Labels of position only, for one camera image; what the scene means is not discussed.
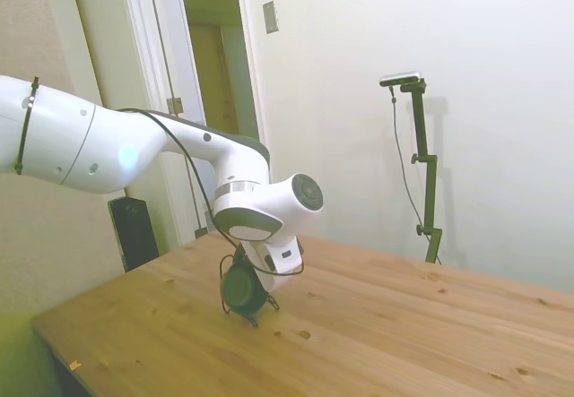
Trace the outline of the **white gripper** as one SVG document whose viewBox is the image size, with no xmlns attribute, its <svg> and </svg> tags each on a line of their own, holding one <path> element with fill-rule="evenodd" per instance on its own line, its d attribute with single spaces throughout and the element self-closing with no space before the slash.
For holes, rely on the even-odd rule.
<svg viewBox="0 0 574 397">
<path fill-rule="evenodd" d="M 248 260 L 254 266 L 265 293 L 265 302 L 273 305 L 269 293 L 280 288 L 287 280 L 303 270 L 302 249 L 299 240 L 292 237 L 287 242 L 242 242 Z"/>
</svg>

